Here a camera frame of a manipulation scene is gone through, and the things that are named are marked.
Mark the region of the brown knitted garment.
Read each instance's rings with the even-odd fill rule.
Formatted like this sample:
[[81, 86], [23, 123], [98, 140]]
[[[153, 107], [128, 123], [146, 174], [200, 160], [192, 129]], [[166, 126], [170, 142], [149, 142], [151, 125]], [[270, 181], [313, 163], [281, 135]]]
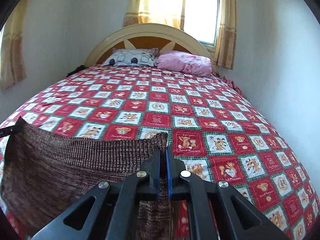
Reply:
[[65, 137], [19, 118], [19, 133], [1, 138], [4, 153], [1, 198], [32, 237], [101, 181], [118, 183], [143, 161], [167, 148], [167, 132], [145, 139]]

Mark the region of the yellow curtain side window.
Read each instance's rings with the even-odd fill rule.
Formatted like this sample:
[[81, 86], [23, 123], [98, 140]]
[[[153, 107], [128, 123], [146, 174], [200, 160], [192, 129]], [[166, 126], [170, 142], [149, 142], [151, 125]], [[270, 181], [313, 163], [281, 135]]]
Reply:
[[22, 41], [23, 22], [29, 0], [20, 0], [10, 14], [1, 40], [1, 90], [12, 87], [27, 77]]

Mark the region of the red patchwork teddy bedspread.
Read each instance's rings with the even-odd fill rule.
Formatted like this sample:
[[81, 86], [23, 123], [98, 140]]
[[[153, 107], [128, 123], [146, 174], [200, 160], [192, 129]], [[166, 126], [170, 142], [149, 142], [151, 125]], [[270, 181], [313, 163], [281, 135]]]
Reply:
[[225, 180], [291, 239], [319, 220], [319, 199], [288, 143], [215, 76], [96, 65], [39, 92], [5, 121], [90, 139], [168, 134], [174, 156], [206, 181]]

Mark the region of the dark cloth beside bed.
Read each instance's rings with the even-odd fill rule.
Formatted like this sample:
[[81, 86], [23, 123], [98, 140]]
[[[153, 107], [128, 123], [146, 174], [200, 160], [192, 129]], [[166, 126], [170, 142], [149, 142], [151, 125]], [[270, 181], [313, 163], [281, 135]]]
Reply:
[[86, 67], [84, 65], [80, 65], [78, 66], [75, 70], [73, 70], [72, 72], [68, 73], [66, 77], [72, 76], [82, 70], [86, 69]]

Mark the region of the grey patterned pillow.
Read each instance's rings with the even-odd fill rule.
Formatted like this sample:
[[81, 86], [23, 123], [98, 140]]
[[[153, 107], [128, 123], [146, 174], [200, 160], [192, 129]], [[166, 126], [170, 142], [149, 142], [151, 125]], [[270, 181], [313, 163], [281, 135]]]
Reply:
[[147, 66], [155, 65], [158, 48], [150, 49], [113, 49], [112, 55], [104, 62], [103, 66]]

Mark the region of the pink pillow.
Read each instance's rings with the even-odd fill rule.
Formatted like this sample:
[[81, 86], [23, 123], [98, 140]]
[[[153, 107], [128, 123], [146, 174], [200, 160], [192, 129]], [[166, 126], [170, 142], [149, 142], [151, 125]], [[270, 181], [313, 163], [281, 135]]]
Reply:
[[193, 55], [183, 51], [166, 51], [157, 61], [157, 68], [185, 74], [210, 76], [212, 63], [208, 57]]

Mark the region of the yellow curtain right of window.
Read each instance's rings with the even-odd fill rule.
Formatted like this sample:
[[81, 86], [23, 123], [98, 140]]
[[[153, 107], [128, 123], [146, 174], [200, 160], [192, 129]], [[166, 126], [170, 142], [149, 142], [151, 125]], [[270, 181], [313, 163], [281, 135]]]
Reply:
[[237, 0], [220, 0], [219, 18], [213, 65], [232, 70], [237, 37]]

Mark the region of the yellow curtain of window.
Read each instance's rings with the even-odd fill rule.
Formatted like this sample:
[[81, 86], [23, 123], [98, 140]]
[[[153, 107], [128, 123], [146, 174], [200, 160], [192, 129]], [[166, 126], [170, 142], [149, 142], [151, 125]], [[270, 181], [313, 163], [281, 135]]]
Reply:
[[185, 0], [129, 0], [123, 26], [157, 23], [184, 29]]
[[220, 0], [219, 18], [213, 65], [232, 70], [237, 37], [237, 0]]

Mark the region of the cream wooden headboard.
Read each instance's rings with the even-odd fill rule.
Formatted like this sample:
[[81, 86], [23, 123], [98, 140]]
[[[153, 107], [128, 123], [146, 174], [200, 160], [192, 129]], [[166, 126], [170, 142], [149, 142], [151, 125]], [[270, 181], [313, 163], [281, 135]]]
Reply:
[[88, 56], [85, 67], [104, 62], [112, 54], [113, 48], [158, 48], [159, 54], [178, 50], [213, 60], [211, 53], [184, 31], [162, 24], [143, 23], [123, 27], [102, 40]]

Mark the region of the window with bright light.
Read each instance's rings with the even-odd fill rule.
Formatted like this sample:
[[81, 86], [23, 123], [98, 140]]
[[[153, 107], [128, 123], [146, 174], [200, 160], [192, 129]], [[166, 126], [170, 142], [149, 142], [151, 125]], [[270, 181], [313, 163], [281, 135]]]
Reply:
[[221, 0], [185, 0], [184, 32], [214, 51], [220, 23]]

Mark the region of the yellow curtain left of window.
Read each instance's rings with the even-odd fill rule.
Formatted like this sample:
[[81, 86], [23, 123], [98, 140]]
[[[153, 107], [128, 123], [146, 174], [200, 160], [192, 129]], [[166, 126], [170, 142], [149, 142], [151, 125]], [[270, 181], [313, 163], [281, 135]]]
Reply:
[[129, 0], [123, 26], [157, 23], [184, 29], [185, 0]]

